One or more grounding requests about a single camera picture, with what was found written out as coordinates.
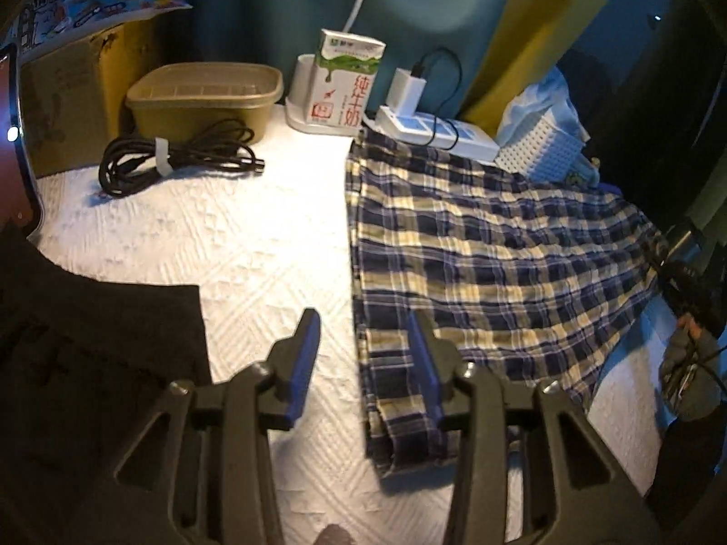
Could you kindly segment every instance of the white power strip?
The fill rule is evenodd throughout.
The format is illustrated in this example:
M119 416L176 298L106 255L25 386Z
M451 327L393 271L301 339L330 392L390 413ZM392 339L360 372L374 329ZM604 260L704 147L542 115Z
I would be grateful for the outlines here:
M400 116L394 114L389 107L381 106L376 114L375 123L366 122L374 130L388 135L392 139L412 145L424 145L432 139L434 120L434 116L424 112L415 112L411 116ZM450 153L463 158L476 159L482 163L494 161L499 153L499 145L492 140L492 137L475 125L459 120L452 120L452 123L457 129L459 140L448 121L437 119L437 134L429 143L431 147L447 149L457 141L456 146L448 149Z

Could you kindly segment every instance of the white bedsheet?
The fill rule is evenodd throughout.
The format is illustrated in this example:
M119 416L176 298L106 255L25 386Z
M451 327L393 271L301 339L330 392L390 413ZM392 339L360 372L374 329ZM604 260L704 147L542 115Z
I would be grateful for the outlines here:
M297 133L275 107L255 148L267 163L260 177L194 174L108 201L97 196L93 168L44 178L39 247L99 280L200 285L218 382L262 359L304 307L315 307L323 329L304 415L293 432L271 440L287 542L310 545L337 523L359 545L440 544L451 470L393 478L382 489L364 454L344 204L349 147L349 138ZM590 411L642 493L661 442L653 388L673 325L654 300L609 364ZM516 486L517 475L511 480ZM511 538L521 504L515 489Z

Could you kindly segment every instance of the teal curtain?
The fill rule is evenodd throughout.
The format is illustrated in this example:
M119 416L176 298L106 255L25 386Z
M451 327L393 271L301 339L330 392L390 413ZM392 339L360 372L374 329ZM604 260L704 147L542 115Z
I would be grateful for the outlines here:
M313 53L321 28L340 30L354 0L190 0L193 39L200 59L251 61L279 68L292 79L299 54ZM387 43L369 108L383 103L396 67L411 68L428 50L444 45L463 63L461 106L497 27L506 0L366 0L353 31ZM442 58L429 76L423 108L433 110L453 90L456 67Z

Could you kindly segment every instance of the plaid shirt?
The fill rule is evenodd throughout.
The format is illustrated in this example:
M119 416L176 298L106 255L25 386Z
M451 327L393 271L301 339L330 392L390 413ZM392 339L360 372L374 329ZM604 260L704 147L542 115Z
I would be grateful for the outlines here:
M424 309L465 360L558 380L584 407L655 289L658 235L613 194L529 182L372 131L347 161L354 325L368 453L388 475L457 455L427 417L406 317Z

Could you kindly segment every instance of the black cable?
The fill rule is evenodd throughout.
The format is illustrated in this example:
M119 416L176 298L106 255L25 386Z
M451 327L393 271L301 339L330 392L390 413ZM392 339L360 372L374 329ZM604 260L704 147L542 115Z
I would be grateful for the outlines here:
M439 113L441 112L442 108L449 102L453 100L455 96L457 96L457 93L459 92L459 89L462 87L463 81L464 81L464 70L462 68L462 62L459 60L459 56L452 50L447 47L437 47L436 49L432 49L431 51L428 51L424 55L422 55L421 59L417 61L417 63L414 64L412 68L412 78L420 78L424 74L424 63L429 59L432 55L435 55L437 53L444 53L447 56L449 56L454 63L457 65L457 86L452 91L452 94L449 95L448 98L443 100L441 104L437 107L435 110L433 117L434 117L434 124L432 128L432 136L430 137L429 141L423 144L424 147L427 147L428 145L431 145L432 142L437 139L437 121L442 120L446 123L449 123L449 125L452 127L452 130L454 131L455 139L454 143L450 147L446 147L443 149L443 151L448 152L451 149L454 149L457 144L459 143L459 130L457 127L454 126L454 123L450 119L440 119Z
M703 365L706 365L710 360L715 360L718 356L720 356L723 352L727 352L727 347L721 348L716 352L711 353L711 355L708 355L704 357L703 359L700 359L699 362Z
M247 145L255 134L238 119L223 119L204 129L185 144L169 144L169 165L174 170L201 166L228 173L261 173L265 162ZM156 157L156 141L135 136L117 137L106 148L98 169L103 192L114 198L128 197L161 180L152 165L141 166Z

